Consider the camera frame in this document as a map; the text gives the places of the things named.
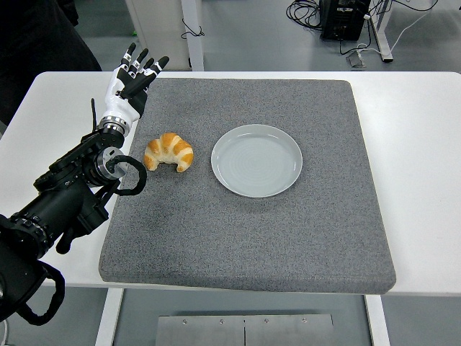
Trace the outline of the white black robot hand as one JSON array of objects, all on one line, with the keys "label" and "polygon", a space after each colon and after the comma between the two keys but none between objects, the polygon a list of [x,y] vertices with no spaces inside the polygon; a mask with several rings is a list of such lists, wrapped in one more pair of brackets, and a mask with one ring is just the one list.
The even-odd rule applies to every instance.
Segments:
[{"label": "white black robot hand", "polygon": [[139,120],[144,113],[150,85],[169,62],[169,57],[164,56],[158,61],[149,58],[143,65],[147,48],[133,61],[135,48],[136,44],[131,43],[120,65],[112,72],[104,98],[106,110],[103,117],[119,117],[127,123]]}]

